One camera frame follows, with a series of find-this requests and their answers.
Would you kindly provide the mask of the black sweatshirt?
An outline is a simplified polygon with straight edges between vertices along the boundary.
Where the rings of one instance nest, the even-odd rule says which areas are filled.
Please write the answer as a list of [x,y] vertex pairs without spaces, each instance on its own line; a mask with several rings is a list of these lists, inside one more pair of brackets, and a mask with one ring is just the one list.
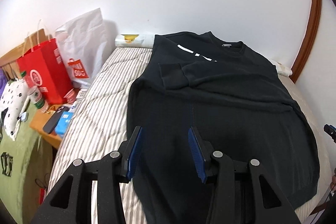
[[188,131],[231,159],[259,160],[293,208],[317,193],[317,143],[276,68],[212,33],[157,35],[132,83],[127,134],[145,133],[133,180],[148,223],[205,223],[211,188],[198,178]]

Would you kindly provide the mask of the green blanket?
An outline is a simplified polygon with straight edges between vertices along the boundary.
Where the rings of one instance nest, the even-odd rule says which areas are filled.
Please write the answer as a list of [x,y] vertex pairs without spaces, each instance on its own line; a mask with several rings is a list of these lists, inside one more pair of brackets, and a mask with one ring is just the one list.
[[52,146],[32,128],[35,106],[27,109],[16,140],[3,133],[1,155],[12,157],[12,170],[1,173],[1,201],[16,223],[30,223],[39,207],[40,190],[49,183]]

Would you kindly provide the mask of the black smartphone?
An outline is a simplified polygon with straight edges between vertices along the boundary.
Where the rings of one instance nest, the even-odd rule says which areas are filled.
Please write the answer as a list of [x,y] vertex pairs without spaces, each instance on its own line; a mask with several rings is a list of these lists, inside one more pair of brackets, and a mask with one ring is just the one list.
[[59,106],[56,109],[56,112],[52,114],[51,118],[47,121],[47,123],[43,126],[43,131],[47,134],[50,134],[56,128],[56,125],[62,115],[63,112],[68,111],[70,108],[67,106]]

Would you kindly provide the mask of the striped quilted mattress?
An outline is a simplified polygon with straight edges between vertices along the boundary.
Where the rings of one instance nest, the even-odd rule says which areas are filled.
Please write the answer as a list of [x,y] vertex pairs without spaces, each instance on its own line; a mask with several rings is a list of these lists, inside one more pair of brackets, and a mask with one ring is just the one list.
[[[126,139],[129,89],[144,71],[150,56],[151,50],[148,48],[123,47],[118,47],[110,55],[85,97],[76,106],[52,167],[49,189],[55,186],[75,159],[83,159],[85,162],[99,160],[117,149]],[[279,75],[279,79],[305,114],[318,146],[320,175],[317,194],[295,210],[303,222],[324,200],[332,171],[324,132],[318,127],[313,113],[292,80],[282,75]]]

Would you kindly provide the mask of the blue card box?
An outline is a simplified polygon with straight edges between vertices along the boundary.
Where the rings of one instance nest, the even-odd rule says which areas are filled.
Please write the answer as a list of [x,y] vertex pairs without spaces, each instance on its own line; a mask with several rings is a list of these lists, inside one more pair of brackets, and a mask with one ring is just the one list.
[[72,116],[73,116],[72,112],[65,111],[62,113],[55,128],[55,133],[59,135],[61,138],[63,138],[64,134],[66,133],[66,130],[68,129]]

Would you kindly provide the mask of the orange bedside table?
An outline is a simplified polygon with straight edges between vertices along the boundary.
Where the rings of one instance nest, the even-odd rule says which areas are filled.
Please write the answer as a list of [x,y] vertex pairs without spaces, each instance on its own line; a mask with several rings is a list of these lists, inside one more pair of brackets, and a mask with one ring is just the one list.
[[55,132],[56,125],[63,113],[68,111],[71,105],[51,105],[46,112],[37,110],[29,126],[38,132],[43,139],[55,149],[59,149],[62,138]]

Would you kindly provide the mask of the green white bottle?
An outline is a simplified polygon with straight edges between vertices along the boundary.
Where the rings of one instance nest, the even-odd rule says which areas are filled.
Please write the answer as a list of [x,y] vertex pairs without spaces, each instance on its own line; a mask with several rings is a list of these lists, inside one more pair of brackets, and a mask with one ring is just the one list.
[[40,112],[45,113],[49,109],[48,102],[42,96],[42,93],[37,86],[29,88],[27,95]]

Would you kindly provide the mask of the white spotted cloth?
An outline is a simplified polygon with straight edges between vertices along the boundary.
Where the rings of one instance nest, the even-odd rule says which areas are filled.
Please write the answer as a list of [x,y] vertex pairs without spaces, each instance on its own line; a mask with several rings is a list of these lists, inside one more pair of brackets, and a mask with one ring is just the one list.
[[16,140],[21,125],[21,115],[29,102],[28,86],[24,79],[8,82],[1,95],[1,123],[5,133]]

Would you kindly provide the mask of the red paper shopping bag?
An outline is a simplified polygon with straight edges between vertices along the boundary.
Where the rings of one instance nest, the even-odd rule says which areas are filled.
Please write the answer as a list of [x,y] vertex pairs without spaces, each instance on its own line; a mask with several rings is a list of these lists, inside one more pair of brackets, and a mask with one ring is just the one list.
[[73,89],[73,85],[55,38],[32,47],[17,62],[19,69],[27,72],[50,104],[67,102],[65,96]]

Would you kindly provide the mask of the purple plush toy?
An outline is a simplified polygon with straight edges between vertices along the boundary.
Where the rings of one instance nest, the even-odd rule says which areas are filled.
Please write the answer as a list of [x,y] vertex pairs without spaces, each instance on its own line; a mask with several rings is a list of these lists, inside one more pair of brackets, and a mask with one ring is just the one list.
[[4,71],[2,70],[2,68],[0,68],[0,96],[2,95],[5,87],[7,84],[7,77],[4,73]]

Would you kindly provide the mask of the wooden headboard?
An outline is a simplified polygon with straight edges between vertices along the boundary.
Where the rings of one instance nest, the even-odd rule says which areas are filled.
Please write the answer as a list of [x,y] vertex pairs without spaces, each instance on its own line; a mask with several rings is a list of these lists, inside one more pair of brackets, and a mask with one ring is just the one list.
[[30,50],[33,46],[36,46],[38,43],[46,41],[49,38],[49,35],[45,32],[44,28],[37,30],[24,39],[24,42],[3,56],[1,56],[0,66],[5,74],[7,80],[15,80],[21,78],[21,73],[17,63],[17,59],[21,57],[24,53]]

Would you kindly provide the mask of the white paper shopping bag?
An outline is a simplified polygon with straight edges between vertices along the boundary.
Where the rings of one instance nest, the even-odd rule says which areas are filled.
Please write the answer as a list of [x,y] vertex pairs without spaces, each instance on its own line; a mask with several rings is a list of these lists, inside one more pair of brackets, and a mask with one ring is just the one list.
[[116,48],[116,36],[116,24],[104,20],[99,8],[82,14],[56,29],[58,49],[74,87],[90,87]]

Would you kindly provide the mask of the brown wooden door frame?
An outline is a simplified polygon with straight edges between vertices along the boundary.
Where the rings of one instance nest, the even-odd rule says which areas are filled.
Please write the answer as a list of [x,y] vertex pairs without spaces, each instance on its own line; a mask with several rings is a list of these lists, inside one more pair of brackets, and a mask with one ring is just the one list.
[[322,0],[311,0],[310,13],[307,21],[305,36],[303,37],[299,52],[291,67],[292,75],[289,78],[294,83],[296,83],[300,77],[313,49],[319,28],[321,10]]

